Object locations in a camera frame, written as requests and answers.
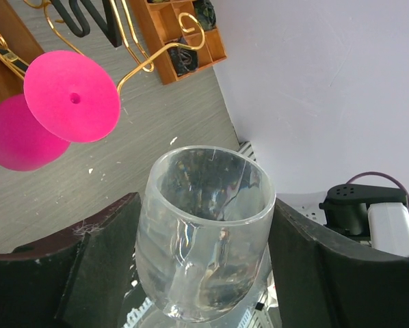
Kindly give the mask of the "gold wire wine glass rack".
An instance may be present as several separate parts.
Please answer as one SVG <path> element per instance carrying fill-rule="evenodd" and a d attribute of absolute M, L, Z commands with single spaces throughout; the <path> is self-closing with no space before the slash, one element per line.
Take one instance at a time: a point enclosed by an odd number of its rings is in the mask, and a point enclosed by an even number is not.
<path fill-rule="evenodd" d="M 119 81 L 137 64 L 123 46 L 115 48 L 110 44 L 91 17 L 87 20 L 91 32 L 84 38 L 74 36 L 65 25 L 56 26 L 66 39 L 104 67 L 114 81 Z M 0 33 L 10 48 L 27 62 L 41 51 L 67 49 L 65 43 L 54 36 L 43 11 L 31 9 L 22 1 L 0 1 Z M 210 68 L 179 77 L 169 85 L 162 83 L 160 69 L 152 73 L 141 70 L 122 89 L 122 114 L 131 120 L 143 115 L 197 114 L 210 110 L 220 96 Z"/>

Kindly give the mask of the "clear wine glass front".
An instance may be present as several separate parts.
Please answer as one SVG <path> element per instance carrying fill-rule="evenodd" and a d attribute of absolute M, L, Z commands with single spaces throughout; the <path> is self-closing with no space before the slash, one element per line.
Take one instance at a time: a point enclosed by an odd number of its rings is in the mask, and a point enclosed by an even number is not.
<path fill-rule="evenodd" d="M 267 247 L 275 201 L 265 171 L 232 150 L 187 146 L 155 162 L 135 261 L 164 327 L 208 325 L 247 295 Z"/>

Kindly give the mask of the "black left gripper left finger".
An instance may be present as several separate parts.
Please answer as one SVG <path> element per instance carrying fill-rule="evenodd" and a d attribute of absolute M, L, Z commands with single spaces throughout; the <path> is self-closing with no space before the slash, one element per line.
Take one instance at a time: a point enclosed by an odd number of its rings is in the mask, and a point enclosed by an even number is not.
<path fill-rule="evenodd" d="M 130 287 L 138 193 L 0 254 L 0 327 L 117 327 Z"/>

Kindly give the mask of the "wooden compartment tray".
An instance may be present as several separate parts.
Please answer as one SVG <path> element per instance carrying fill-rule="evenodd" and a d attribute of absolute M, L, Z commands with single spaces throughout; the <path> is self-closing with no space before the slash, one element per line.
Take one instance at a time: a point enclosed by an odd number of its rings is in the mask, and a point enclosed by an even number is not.
<path fill-rule="evenodd" d="M 194 1 L 130 1 L 151 54 L 177 42 L 198 53 L 198 69 L 204 70 L 226 59 L 226 49 L 217 28 L 205 31 L 196 18 Z M 168 85 L 195 73 L 178 77 L 168 50 L 154 60 L 161 82 Z"/>

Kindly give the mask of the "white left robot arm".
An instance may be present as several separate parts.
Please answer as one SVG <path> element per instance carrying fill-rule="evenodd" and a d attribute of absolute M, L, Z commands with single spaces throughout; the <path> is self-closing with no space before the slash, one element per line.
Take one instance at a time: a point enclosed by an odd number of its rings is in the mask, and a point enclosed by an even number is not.
<path fill-rule="evenodd" d="M 409 257 L 351 239 L 403 191 L 329 190 L 320 225 L 279 202 L 269 246 L 284 327 L 409 327 Z M 59 232 L 0 254 L 0 327 L 118 327 L 141 199 L 130 193 Z"/>

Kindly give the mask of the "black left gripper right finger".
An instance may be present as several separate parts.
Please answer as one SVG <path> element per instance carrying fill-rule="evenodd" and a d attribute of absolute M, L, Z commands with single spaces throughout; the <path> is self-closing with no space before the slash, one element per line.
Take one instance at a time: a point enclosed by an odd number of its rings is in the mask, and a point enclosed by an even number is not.
<path fill-rule="evenodd" d="M 409 257 L 361 245 L 276 200 L 271 261 L 283 327 L 409 327 Z"/>

